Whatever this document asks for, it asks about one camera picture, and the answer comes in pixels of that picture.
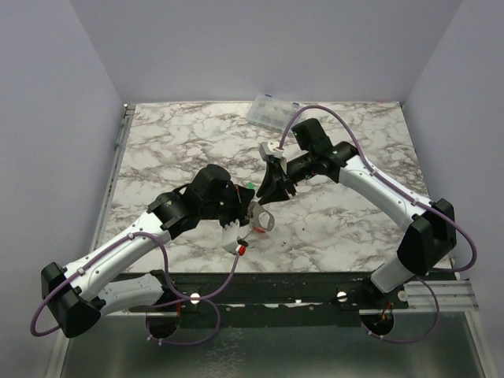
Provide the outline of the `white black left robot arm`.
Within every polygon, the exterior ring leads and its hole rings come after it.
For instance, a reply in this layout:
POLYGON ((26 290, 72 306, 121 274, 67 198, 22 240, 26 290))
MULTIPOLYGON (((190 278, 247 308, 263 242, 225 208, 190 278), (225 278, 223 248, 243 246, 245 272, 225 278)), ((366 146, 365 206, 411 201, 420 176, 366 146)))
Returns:
POLYGON ((164 250, 200 221, 218 221, 222 248, 242 254, 246 247, 239 230, 249 223, 254 195, 254 190, 233 183, 226 169, 207 165, 190 183, 157 196, 130 226, 97 250, 65 266, 46 265, 40 308, 49 309, 56 328, 69 339, 109 313, 137 306, 168 309, 174 292, 166 282, 151 273, 122 282, 117 276, 153 249, 164 250))

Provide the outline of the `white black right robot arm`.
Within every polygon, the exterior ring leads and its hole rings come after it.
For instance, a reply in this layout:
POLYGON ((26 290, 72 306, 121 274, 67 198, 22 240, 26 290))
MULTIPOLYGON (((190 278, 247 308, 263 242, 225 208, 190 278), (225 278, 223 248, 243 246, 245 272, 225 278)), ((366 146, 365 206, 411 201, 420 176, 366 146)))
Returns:
POLYGON ((303 154, 288 161, 274 142, 259 146, 266 172, 258 190, 262 205, 295 196, 295 186, 314 176, 326 176, 350 188, 387 214, 404 232, 395 255, 365 279, 363 302, 379 308, 393 291, 414 276, 423 276, 457 244, 454 207, 445 199, 433 202, 409 191, 374 165, 365 165, 358 149, 348 142, 333 144, 314 118, 296 124, 296 141, 303 154))

